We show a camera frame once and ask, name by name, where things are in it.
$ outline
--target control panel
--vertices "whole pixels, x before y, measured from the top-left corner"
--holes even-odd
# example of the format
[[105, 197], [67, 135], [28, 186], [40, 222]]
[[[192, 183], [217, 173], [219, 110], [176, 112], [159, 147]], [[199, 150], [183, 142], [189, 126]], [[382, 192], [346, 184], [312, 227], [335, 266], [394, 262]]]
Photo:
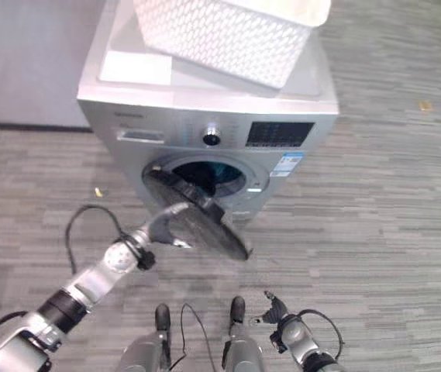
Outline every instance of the control panel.
[[314, 122], [253, 122], [246, 147], [300, 147]]

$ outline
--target robot leg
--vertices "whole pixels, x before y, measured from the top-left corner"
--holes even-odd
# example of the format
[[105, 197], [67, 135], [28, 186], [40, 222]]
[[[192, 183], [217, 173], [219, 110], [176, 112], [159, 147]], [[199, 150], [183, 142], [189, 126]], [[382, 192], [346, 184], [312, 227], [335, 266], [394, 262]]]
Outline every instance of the robot leg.
[[244, 309], [244, 299], [235, 297], [230, 309], [230, 341], [224, 346], [222, 367], [226, 372], [265, 372], [260, 348], [243, 324]]
[[171, 316], [165, 304], [158, 305], [155, 324], [156, 332], [138, 338], [126, 349], [115, 372], [157, 372], [170, 368]]

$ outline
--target gray carpet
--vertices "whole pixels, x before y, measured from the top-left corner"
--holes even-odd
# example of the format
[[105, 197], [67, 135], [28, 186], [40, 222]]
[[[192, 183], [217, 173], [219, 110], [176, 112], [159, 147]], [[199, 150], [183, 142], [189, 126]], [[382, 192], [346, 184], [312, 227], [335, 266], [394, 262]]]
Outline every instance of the gray carpet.
[[[349, 371], [441, 370], [441, 2], [335, 2], [321, 32], [342, 115], [326, 142], [246, 227], [256, 253], [232, 263], [157, 247], [158, 264], [116, 288], [53, 357], [55, 371], [110, 371], [126, 345], [153, 328], [166, 301], [180, 355], [178, 312], [189, 301], [219, 365], [229, 303], [267, 308], [269, 288], [294, 311], [326, 312], [342, 329]], [[428, 101], [423, 112], [418, 101]], [[95, 197], [94, 188], [108, 193]], [[0, 315], [34, 309], [69, 278], [63, 231], [83, 202], [101, 202], [128, 227], [147, 212], [92, 134], [0, 131]], [[74, 230], [80, 264], [114, 233], [89, 212]], [[332, 333], [309, 320], [326, 345]], [[187, 358], [177, 370], [210, 371], [187, 316]], [[294, 371], [252, 329], [268, 371]]]

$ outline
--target label sticker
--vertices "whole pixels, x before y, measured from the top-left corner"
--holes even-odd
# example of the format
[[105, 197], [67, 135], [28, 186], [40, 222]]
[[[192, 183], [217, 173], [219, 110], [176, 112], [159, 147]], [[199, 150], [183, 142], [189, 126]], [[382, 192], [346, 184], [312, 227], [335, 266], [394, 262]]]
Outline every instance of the label sticker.
[[270, 173], [270, 177], [287, 177], [303, 157], [305, 157], [303, 153], [285, 153]]
[[170, 85], [172, 57], [110, 50], [104, 59], [99, 78], [103, 81]]

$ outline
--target laundry basket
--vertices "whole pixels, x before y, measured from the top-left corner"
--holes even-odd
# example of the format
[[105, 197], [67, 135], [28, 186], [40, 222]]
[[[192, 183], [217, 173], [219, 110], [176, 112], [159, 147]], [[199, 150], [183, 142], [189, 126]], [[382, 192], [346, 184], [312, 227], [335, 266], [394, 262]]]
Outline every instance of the laundry basket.
[[147, 46], [282, 88], [330, 0], [134, 0]]

